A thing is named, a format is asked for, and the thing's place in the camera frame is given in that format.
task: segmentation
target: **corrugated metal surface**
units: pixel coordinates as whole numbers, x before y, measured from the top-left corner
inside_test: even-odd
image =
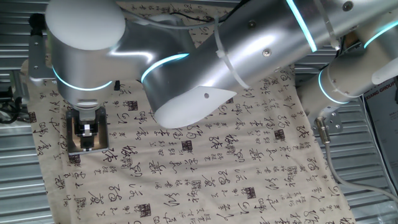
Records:
[[[43,13],[48,1],[0,0],[0,85],[27,59],[30,14]],[[236,4],[238,0],[206,0]],[[296,63],[297,81],[305,81],[333,60],[326,46]],[[363,105],[355,101],[338,110],[344,132],[331,137],[333,163],[342,178],[388,189],[384,164],[375,147]],[[385,196],[341,186],[360,224],[394,223],[398,213]],[[52,223],[29,124],[0,126],[0,223]]]

